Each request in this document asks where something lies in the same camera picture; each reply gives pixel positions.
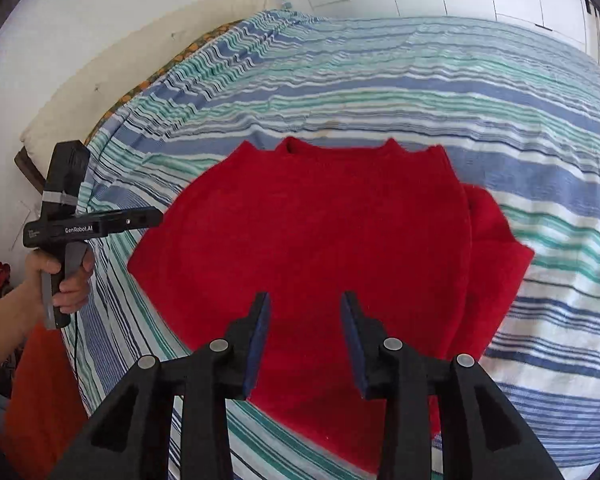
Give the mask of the person's left forearm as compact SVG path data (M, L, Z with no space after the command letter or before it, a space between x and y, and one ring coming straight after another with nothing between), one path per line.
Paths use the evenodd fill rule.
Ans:
M22 283L0 299L0 365L44 318L40 286Z

